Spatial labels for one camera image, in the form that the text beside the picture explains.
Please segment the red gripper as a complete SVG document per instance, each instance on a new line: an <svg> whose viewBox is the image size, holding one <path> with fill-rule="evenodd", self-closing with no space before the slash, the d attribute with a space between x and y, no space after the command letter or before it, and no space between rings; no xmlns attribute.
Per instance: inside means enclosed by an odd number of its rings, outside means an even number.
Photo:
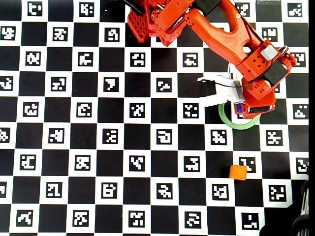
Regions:
<svg viewBox="0 0 315 236"><path fill-rule="evenodd" d="M257 116L275 109L275 91L264 79L257 79L249 86L243 87L245 102L242 105L242 115Z"/></svg>

